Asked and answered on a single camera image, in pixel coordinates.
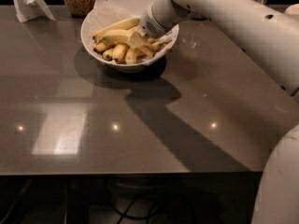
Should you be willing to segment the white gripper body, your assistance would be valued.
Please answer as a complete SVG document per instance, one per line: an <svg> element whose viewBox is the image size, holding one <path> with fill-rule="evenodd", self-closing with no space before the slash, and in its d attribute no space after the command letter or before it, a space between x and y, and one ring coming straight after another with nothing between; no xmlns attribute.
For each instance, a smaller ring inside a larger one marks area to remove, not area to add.
<svg viewBox="0 0 299 224"><path fill-rule="evenodd" d="M142 13L139 26L143 34L160 38L193 15L190 9L179 6L173 0L153 0Z"/></svg>

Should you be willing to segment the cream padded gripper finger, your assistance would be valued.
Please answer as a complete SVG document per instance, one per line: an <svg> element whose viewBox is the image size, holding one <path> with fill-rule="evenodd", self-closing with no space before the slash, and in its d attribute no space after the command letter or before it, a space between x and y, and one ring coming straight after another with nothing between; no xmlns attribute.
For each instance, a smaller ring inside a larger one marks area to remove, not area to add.
<svg viewBox="0 0 299 224"><path fill-rule="evenodd" d="M145 38L138 31L131 31L126 41L126 44L132 49L137 49L143 46L145 43Z"/></svg>

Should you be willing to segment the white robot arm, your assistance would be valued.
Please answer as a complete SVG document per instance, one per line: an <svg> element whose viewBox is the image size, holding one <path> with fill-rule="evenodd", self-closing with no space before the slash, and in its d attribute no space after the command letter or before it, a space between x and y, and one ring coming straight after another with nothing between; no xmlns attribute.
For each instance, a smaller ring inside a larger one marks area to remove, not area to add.
<svg viewBox="0 0 299 224"><path fill-rule="evenodd" d="M138 31L158 38L192 15L212 20L268 76L296 98L299 22L253 0L153 0ZM251 224L299 224L299 125L271 152L255 199Z"/></svg>

